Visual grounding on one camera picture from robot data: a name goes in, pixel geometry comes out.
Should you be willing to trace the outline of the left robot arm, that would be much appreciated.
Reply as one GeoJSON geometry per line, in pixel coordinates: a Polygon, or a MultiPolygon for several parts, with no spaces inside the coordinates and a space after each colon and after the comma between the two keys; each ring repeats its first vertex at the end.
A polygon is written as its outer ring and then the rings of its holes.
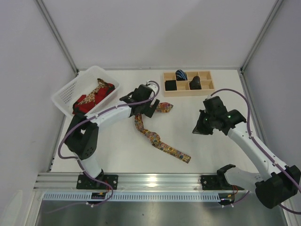
{"type": "Polygon", "coordinates": [[[152,117],[159,104],[159,100],[155,99],[159,91],[157,82],[148,81],[105,110],[90,115],[77,114],[72,118],[62,143],[73,152],[70,158],[78,162],[90,180],[104,184],[103,169],[95,154],[99,132],[139,113],[152,117]]]}

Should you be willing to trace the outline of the colourful patterned tie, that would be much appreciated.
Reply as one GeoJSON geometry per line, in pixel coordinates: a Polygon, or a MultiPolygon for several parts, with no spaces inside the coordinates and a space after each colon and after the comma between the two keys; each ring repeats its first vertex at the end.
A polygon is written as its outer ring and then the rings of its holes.
{"type": "Polygon", "coordinates": [[[141,133],[143,134],[146,138],[149,139],[151,145],[163,152],[165,152],[166,154],[170,155],[170,156],[173,156],[185,163],[189,163],[190,160],[191,160],[191,156],[171,147],[170,145],[164,143],[162,140],[161,140],[161,137],[158,133],[156,132],[152,132],[148,129],[146,129],[144,127],[144,123],[143,123],[143,117],[142,117],[142,114],[139,113],[137,115],[135,115],[134,117],[134,124],[135,124],[135,127],[136,129],[141,133]]]}

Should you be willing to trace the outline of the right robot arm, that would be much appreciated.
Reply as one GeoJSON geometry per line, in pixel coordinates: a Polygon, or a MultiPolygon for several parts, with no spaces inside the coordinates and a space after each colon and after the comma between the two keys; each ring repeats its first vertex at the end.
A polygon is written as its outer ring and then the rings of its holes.
{"type": "Polygon", "coordinates": [[[288,166],[250,130],[248,120],[238,111],[228,111],[219,96],[207,98],[193,134],[212,135],[216,129],[236,143],[254,164],[257,173],[228,164],[217,170],[222,187],[236,185],[255,193],[259,201],[272,209],[295,196],[300,189],[300,169],[288,166]]]}

